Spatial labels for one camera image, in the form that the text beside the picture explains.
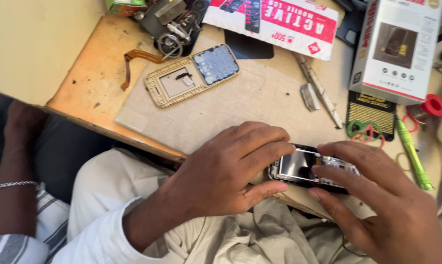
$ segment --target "product box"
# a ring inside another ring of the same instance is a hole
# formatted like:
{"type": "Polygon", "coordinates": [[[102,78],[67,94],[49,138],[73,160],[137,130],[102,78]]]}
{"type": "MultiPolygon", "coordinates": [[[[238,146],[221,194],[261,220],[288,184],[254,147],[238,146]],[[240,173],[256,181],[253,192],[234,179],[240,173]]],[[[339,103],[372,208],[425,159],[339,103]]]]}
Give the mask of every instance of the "product box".
{"type": "Polygon", "coordinates": [[[402,105],[424,101],[442,0],[371,0],[349,89],[402,105]]]}
{"type": "Polygon", "coordinates": [[[144,0],[107,0],[107,9],[110,14],[133,15],[146,6],[144,0]]]}
{"type": "Polygon", "coordinates": [[[338,12],[306,0],[212,0],[203,22],[329,61],[338,12]]]}

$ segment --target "white wall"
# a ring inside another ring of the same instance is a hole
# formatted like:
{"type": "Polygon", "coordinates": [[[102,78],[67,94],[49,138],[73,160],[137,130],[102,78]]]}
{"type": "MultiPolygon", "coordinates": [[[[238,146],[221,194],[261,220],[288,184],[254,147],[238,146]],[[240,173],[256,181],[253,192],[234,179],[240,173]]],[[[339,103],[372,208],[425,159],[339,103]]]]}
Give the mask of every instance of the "white wall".
{"type": "Polygon", "coordinates": [[[0,0],[0,92],[45,105],[103,14],[99,0],[0,0]]]}

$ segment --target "silver bracelet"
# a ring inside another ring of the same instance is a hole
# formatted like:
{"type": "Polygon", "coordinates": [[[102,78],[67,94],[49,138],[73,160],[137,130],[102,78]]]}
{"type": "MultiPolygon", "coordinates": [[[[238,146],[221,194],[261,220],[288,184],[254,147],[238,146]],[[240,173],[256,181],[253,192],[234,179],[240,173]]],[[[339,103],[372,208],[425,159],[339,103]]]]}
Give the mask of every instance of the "silver bracelet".
{"type": "Polygon", "coordinates": [[[34,180],[26,180],[26,181],[16,181],[16,182],[8,182],[0,184],[0,189],[5,187],[11,187],[11,186],[21,186],[21,185],[35,185],[35,190],[40,190],[40,184],[34,180]]]}

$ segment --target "red cap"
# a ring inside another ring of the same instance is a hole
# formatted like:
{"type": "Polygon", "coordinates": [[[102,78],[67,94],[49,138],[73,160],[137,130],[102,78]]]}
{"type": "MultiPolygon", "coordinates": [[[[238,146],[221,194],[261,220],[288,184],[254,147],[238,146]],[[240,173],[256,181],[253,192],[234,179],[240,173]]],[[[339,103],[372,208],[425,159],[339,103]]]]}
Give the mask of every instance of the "red cap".
{"type": "Polygon", "coordinates": [[[442,99],[435,94],[428,94],[421,108],[430,116],[442,117],[442,99]]]}

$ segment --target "striped shirt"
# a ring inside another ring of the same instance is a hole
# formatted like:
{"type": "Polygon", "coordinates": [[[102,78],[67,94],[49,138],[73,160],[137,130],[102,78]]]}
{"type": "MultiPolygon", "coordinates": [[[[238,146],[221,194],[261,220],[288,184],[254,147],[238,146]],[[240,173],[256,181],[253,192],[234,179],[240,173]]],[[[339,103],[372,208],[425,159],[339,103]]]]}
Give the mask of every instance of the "striped shirt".
{"type": "Polygon", "coordinates": [[[45,264],[66,245],[69,205],[48,194],[37,192],[35,237],[22,234],[0,235],[0,264],[45,264]]]}

